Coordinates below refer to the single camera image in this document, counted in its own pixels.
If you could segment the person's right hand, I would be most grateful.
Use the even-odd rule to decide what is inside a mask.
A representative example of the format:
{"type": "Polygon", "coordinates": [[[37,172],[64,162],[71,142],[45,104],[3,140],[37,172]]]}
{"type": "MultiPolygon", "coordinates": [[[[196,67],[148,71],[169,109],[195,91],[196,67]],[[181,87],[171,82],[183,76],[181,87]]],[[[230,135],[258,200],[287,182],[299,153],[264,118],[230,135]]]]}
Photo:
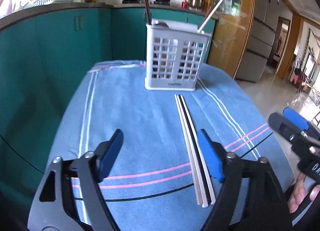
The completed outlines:
{"type": "Polygon", "coordinates": [[[289,208],[289,212],[292,214],[294,213],[299,205],[303,202],[304,198],[308,195],[305,190],[304,182],[305,182],[306,175],[303,172],[299,172],[296,182],[292,185],[288,190],[288,201],[287,205],[289,208]]]}

